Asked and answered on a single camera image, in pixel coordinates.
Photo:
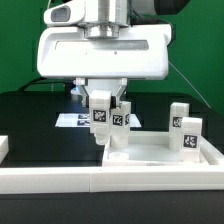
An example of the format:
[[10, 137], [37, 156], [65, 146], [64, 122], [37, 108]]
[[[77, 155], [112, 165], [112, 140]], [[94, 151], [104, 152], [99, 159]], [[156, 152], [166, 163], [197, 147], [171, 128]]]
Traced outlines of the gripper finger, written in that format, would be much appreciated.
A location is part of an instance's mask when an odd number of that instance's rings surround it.
[[126, 90], [128, 80], [126, 78], [118, 78], [115, 85], [116, 91], [112, 94], [111, 106], [113, 108], [120, 106], [120, 98]]
[[89, 92], [87, 90], [88, 87], [88, 79], [87, 78], [76, 78], [75, 84], [78, 87], [80, 94], [82, 95], [82, 105], [86, 108], [89, 107]]

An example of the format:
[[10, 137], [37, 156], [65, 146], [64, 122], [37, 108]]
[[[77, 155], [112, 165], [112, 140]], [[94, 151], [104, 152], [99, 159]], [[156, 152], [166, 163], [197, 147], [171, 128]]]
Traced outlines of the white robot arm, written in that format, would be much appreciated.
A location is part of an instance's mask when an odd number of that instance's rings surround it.
[[90, 103], [92, 91], [111, 93], [116, 108], [130, 79], [168, 74], [173, 27], [144, 16], [175, 15], [190, 0], [69, 0], [47, 9], [37, 54], [45, 78], [75, 81]]

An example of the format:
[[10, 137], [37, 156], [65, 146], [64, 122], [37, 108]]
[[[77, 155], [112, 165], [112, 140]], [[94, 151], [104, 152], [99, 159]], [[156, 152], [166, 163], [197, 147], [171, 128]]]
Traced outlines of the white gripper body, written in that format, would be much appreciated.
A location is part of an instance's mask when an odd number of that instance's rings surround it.
[[78, 27], [46, 29], [37, 69], [51, 78], [163, 79], [168, 74], [168, 24], [122, 28], [115, 39], [86, 39]]

